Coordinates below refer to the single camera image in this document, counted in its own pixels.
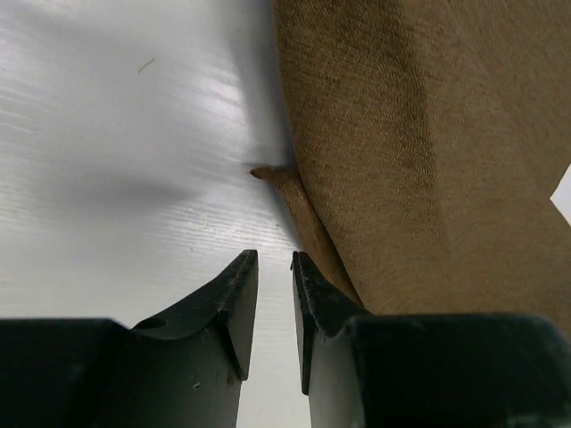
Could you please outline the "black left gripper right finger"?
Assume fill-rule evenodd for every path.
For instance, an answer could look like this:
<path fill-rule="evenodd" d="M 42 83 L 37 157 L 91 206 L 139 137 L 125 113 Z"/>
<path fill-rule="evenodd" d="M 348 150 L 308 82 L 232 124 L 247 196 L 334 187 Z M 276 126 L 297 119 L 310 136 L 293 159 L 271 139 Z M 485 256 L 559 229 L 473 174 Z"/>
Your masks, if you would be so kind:
<path fill-rule="evenodd" d="M 293 255 L 315 427 L 567 427 L 570 344 L 519 314 L 375 316 Z"/>

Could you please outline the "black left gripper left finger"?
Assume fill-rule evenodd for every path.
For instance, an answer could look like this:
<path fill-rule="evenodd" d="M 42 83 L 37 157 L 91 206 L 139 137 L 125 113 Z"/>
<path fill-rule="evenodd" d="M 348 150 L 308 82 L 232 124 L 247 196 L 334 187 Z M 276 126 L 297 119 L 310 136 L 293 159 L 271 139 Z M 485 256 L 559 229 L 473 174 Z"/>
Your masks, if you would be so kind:
<path fill-rule="evenodd" d="M 252 352 L 258 254 L 132 328 L 1 323 L 4 427 L 233 427 Z"/>

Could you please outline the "brown cloth napkin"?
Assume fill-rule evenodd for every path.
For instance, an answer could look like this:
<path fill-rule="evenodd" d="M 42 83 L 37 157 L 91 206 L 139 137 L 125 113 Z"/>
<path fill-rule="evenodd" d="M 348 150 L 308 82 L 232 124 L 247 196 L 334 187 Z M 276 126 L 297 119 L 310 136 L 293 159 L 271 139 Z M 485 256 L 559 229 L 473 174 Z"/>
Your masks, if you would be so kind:
<path fill-rule="evenodd" d="M 277 1 L 296 163 L 253 171 L 379 315 L 570 327 L 567 1 Z"/>

